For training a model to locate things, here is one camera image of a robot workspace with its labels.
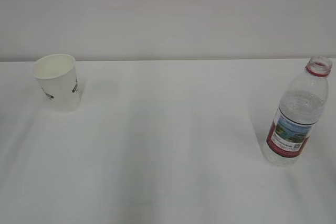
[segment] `red label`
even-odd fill
[[[297,152],[289,152],[289,151],[285,151],[283,149],[281,149],[280,147],[278,147],[273,141],[272,141],[272,136],[273,136],[273,132],[275,130],[275,124],[274,122],[272,123],[271,129],[269,130],[268,136],[267,136],[267,144],[268,146],[271,148],[272,151],[274,151],[276,154],[282,156],[282,157],[297,157],[301,154],[304,146],[306,145],[306,142],[308,140],[309,137],[305,138],[305,140],[303,141],[300,150],[298,150]]]
[[[267,136],[267,144],[282,157],[297,157],[306,145],[312,126],[293,122],[278,110]]]

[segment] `table surface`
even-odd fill
[[[336,74],[298,162],[260,151],[307,59],[77,62],[57,113],[0,63],[1,223],[336,223]]]

